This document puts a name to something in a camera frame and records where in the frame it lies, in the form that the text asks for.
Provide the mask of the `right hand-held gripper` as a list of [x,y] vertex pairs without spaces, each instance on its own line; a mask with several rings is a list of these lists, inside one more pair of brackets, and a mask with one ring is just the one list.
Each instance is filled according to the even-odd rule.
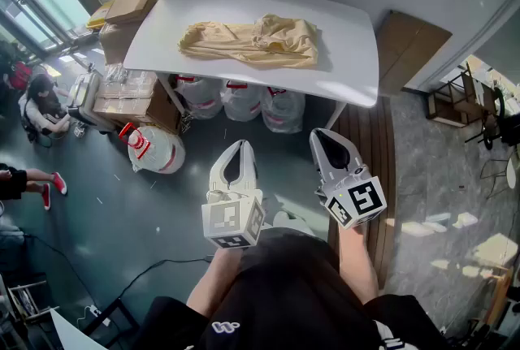
[[[310,133],[310,148],[323,180],[315,193],[340,227],[366,223],[387,208],[379,178],[366,165],[360,166],[358,149],[350,140],[332,130],[315,128]],[[347,175],[331,181],[334,170],[347,171]]]

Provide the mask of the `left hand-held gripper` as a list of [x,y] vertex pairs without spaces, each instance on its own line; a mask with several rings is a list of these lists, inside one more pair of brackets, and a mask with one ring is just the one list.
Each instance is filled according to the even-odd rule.
[[231,144],[211,167],[201,214],[204,237],[217,248],[257,244],[266,217],[257,179],[254,150],[247,140]]

